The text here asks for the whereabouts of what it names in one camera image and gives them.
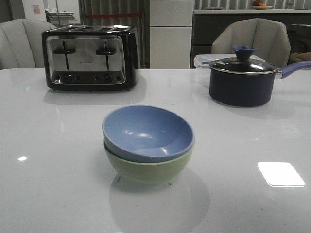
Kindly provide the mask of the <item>blue bowl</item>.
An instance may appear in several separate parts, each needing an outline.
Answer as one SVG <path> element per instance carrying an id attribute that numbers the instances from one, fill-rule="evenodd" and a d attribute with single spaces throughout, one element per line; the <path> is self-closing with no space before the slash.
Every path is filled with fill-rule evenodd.
<path id="1" fill-rule="evenodd" d="M 155 106 L 129 105 L 103 120 L 104 143 L 116 156 L 139 163 L 175 159 L 194 146 L 194 131 L 179 115 Z"/>

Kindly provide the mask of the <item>green bowl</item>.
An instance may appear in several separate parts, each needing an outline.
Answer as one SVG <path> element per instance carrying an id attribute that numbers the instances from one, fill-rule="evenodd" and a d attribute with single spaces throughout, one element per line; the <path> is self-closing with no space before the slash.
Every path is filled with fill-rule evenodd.
<path id="1" fill-rule="evenodd" d="M 194 140 L 170 143 L 138 144 L 132 151 L 122 151 L 104 143 L 112 167 L 128 180 L 156 184 L 177 176 L 187 165 L 193 151 Z"/>

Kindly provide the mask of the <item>clear plastic food container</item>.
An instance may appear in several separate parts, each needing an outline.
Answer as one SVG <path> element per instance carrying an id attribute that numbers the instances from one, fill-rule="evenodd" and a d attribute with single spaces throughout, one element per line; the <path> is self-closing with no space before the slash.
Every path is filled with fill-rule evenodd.
<path id="1" fill-rule="evenodd" d="M 235 54 L 198 54 L 193 59 L 195 68 L 209 68 L 209 63 L 224 58 L 236 58 Z"/>

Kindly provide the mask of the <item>black chrome four-slot toaster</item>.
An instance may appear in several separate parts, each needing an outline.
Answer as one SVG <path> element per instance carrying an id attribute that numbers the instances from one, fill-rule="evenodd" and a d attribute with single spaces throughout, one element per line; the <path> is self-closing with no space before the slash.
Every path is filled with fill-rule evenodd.
<path id="1" fill-rule="evenodd" d="M 47 86 L 61 91 L 129 90 L 138 83 L 138 31 L 129 25 L 65 26 L 42 33 Z"/>

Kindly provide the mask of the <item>dark blue saucepan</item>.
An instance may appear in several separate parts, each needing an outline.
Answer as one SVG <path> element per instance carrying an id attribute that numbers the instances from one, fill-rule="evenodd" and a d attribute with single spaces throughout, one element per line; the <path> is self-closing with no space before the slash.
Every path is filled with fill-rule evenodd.
<path id="1" fill-rule="evenodd" d="M 268 103 L 272 96 L 275 78 L 310 68 L 310 61 L 298 62 L 269 74 L 232 74 L 210 68 L 209 94 L 212 99 L 231 106 L 255 107 Z"/>

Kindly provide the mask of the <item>white cabinet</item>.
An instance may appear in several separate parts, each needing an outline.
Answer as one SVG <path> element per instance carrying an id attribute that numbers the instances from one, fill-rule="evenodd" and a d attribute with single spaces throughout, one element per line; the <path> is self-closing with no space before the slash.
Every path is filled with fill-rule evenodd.
<path id="1" fill-rule="evenodd" d="M 150 68 L 190 67 L 193 0 L 150 1 Z"/>

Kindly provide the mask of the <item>glass pot lid blue knob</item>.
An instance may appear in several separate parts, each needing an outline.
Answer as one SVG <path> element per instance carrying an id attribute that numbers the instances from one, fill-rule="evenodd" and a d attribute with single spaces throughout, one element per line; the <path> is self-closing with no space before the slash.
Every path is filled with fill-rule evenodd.
<path id="1" fill-rule="evenodd" d="M 209 67 L 216 71 L 232 74 L 269 74 L 277 71 L 277 67 L 268 62 L 253 59 L 251 56 L 257 47 L 245 45 L 233 46 L 235 57 L 211 61 Z"/>

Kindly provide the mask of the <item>beige chair right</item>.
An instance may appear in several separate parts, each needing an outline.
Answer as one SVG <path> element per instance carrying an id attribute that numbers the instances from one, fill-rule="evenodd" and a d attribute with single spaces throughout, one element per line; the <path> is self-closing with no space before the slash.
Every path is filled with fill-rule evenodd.
<path id="1" fill-rule="evenodd" d="M 212 43 L 212 54 L 233 53 L 233 46 L 256 47 L 254 55 L 281 68 L 287 65 L 291 46 L 285 24 L 249 19 L 230 24 Z"/>

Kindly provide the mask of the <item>beige chair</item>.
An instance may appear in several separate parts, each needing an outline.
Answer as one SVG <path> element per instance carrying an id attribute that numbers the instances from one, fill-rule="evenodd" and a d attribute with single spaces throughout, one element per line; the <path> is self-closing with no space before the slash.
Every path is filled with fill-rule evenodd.
<path id="1" fill-rule="evenodd" d="M 44 68 L 42 33 L 51 23 L 17 19 L 0 24 L 0 68 Z"/>
<path id="2" fill-rule="evenodd" d="M 212 43 L 212 54 L 233 53 L 233 46 L 256 47 L 254 55 L 281 68 L 287 65 L 291 46 L 285 24 L 249 19 L 230 24 Z"/>

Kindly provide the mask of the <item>fruit bowl on counter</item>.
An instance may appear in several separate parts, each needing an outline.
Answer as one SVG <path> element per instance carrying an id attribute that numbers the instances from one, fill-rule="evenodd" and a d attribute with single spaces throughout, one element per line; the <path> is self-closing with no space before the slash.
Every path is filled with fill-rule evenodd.
<path id="1" fill-rule="evenodd" d="M 251 3 L 251 7 L 255 10 L 269 10 L 272 9 L 273 6 L 267 5 L 266 3 L 262 2 L 261 0 L 255 0 Z"/>

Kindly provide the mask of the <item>beige chair left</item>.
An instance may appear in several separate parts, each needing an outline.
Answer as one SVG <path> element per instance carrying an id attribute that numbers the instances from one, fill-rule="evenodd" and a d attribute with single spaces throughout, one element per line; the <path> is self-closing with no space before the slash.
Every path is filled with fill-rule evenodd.
<path id="1" fill-rule="evenodd" d="M 0 68 L 44 68 L 42 33 L 51 23 L 17 19 L 0 24 Z"/>

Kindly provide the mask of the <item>dark counter unit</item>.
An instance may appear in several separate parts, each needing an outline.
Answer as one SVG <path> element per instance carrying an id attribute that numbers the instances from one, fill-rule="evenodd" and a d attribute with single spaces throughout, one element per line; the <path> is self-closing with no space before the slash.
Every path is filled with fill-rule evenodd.
<path id="1" fill-rule="evenodd" d="M 310 10 L 195 10 L 192 17 L 190 67 L 198 54 L 210 54 L 212 43 L 231 23 L 263 18 L 290 24 L 310 24 Z"/>

